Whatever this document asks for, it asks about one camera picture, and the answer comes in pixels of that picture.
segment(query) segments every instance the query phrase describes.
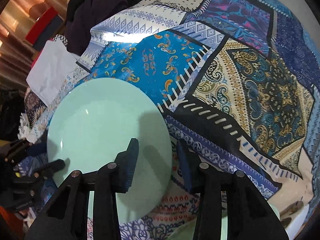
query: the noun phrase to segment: brown satin curtain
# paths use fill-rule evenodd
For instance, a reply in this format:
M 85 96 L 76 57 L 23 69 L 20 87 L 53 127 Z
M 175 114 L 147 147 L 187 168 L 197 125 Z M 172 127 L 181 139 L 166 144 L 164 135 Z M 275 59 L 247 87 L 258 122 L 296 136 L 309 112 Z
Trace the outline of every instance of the brown satin curtain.
M 0 14 L 0 86 L 18 89 L 23 94 L 28 86 L 34 49 L 24 38 L 36 20 L 49 8 L 65 18 L 66 0 L 10 0 Z

